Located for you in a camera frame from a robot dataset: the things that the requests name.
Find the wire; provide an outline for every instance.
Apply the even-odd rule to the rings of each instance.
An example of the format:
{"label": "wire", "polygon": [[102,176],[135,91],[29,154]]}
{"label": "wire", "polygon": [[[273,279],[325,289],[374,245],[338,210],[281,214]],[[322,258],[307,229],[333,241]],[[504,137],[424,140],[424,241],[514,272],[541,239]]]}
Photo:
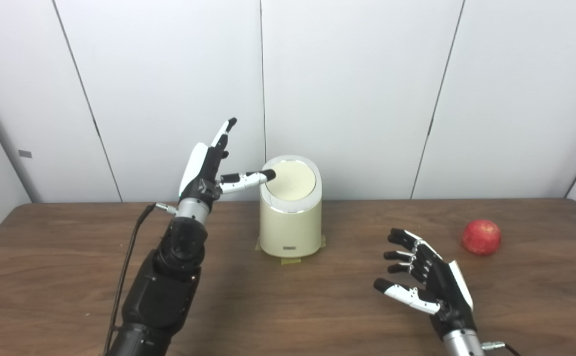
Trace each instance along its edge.
{"label": "wire", "polygon": [[512,354],[514,356],[521,356],[521,354],[519,352],[517,352],[517,350],[513,349],[512,346],[506,344],[506,350],[512,352]]}
{"label": "wire", "polygon": [[123,261],[123,266],[121,268],[121,274],[119,275],[119,284],[116,286],[116,295],[114,295],[114,306],[112,306],[112,316],[110,317],[110,326],[107,329],[107,337],[105,338],[105,345],[103,347],[103,356],[107,354],[110,350],[110,343],[112,342],[112,333],[116,329],[114,325],[116,323],[116,313],[119,310],[119,302],[121,301],[121,293],[123,292],[123,282],[125,281],[125,273],[127,273],[128,266],[130,264],[130,257],[132,257],[132,250],[134,249],[134,242],[136,242],[136,236],[139,232],[139,227],[145,218],[149,215],[152,210],[154,210],[155,204],[150,204],[145,207],[145,210],[141,213],[139,218],[136,220],[136,225],[134,225],[134,231],[132,231],[132,236],[130,236],[130,243],[128,245],[128,251],[125,253],[125,261]]}

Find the tape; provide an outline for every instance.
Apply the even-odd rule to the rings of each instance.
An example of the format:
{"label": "tape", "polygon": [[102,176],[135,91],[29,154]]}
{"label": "tape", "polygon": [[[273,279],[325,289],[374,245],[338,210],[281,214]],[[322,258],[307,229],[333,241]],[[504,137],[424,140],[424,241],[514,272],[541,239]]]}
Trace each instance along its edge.
{"label": "tape", "polygon": [[[327,246],[326,243],[326,235],[321,235],[321,248]],[[257,238],[257,243],[255,244],[255,251],[262,251],[261,245],[259,244],[259,237]],[[290,265],[290,264],[297,264],[301,262],[301,259],[281,259],[282,266],[283,265]]]}

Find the robotic hand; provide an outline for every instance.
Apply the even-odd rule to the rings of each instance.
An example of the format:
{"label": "robotic hand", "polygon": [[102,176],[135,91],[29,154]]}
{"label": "robotic hand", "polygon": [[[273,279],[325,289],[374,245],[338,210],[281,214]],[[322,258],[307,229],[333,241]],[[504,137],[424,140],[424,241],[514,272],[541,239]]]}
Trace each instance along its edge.
{"label": "robotic hand", "polygon": [[505,346],[503,343],[480,344],[473,320],[473,300],[456,261],[447,264],[426,241],[406,230],[392,228],[387,239],[409,251],[385,252],[386,260],[401,261],[389,266],[387,271],[407,272],[426,289],[383,278],[376,279],[374,288],[428,313],[433,329],[450,356],[484,356],[484,350]]}
{"label": "robotic hand", "polygon": [[[104,347],[105,356],[164,356],[171,337],[182,329],[200,281],[200,264],[204,260],[207,231],[204,223],[213,202],[222,194],[240,191],[275,178],[271,169],[245,174],[227,174],[217,179],[229,131],[235,118],[222,125],[211,146],[195,145],[180,183],[178,207],[163,203],[150,205],[139,217],[137,229],[154,207],[175,214],[163,239],[152,250],[137,273],[121,309],[123,324],[108,350],[112,328]],[[124,269],[129,261],[134,240],[128,248]],[[123,277],[119,290],[123,286]],[[112,314],[112,323],[116,313]]]}

